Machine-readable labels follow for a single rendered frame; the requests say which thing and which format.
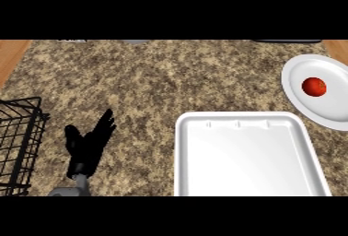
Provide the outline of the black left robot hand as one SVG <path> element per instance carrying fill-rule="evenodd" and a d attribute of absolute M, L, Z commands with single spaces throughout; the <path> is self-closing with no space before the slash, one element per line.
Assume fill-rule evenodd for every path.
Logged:
<path fill-rule="evenodd" d="M 93 131 L 86 136 L 81 135 L 74 125 L 70 124 L 65 126 L 65 147 L 71 155 L 67 171 L 67 177 L 70 179 L 79 174 L 83 174 L 87 178 L 95 175 L 104 148 L 111 140 L 115 127 L 114 112 L 111 109 L 105 111 Z"/>

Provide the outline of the white rectangular tray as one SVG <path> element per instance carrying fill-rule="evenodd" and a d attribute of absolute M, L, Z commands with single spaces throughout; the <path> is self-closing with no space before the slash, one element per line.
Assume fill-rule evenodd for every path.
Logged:
<path fill-rule="evenodd" d="M 329 196 L 291 112 L 188 112 L 176 123 L 176 196 Z"/>

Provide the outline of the white round plate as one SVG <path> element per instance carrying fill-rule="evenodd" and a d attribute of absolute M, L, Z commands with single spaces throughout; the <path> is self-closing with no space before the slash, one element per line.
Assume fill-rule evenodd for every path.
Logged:
<path fill-rule="evenodd" d="M 326 92 L 310 96 L 303 89 L 309 78 L 326 85 Z M 282 86 L 288 99 L 304 114 L 322 126 L 348 131 L 348 66 L 319 54 L 301 54 L 285 63 Z"/>

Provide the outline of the red tomato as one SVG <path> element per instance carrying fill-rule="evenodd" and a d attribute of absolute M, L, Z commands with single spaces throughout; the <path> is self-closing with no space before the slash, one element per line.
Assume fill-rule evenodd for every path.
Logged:
<path fill-rule="evenodd" d="M 303 91 L 312 97 L 320 97 L 326 93 L 326 84 L 317 77 L 309 77 L 303 83 Z"/>

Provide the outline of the dark flat appliance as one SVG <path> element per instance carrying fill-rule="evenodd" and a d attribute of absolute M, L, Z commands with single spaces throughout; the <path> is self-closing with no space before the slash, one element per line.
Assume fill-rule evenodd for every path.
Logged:
<path fill-rule="evenodd" d="M 322 40 L 253 40 L 253 41 L 263 42 L 263 43 L 300 43 L 300 44 L 322 42 Z"/>

